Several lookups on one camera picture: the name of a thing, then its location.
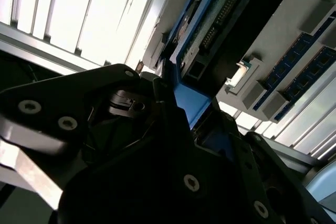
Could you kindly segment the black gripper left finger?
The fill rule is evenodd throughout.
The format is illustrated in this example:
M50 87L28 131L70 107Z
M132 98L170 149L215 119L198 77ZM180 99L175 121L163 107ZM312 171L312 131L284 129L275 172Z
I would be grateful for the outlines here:
M122 64L1 92L1 165L46 201L60 201L81 171L148 137L193 141L171 85Z

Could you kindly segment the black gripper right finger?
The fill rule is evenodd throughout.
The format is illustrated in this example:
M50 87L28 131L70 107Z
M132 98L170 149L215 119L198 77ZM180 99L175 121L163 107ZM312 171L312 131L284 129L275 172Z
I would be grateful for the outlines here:
M328 215L295 173L257 133L241 135L232 116L213 99L209 149L224 168L216 213L231 223L327 223Z

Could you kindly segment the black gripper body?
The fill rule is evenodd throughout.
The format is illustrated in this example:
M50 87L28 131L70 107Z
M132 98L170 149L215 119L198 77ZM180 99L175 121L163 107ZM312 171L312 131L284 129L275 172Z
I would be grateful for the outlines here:
M88 167L65 187L58 223L259 223L224 152L154 137Z

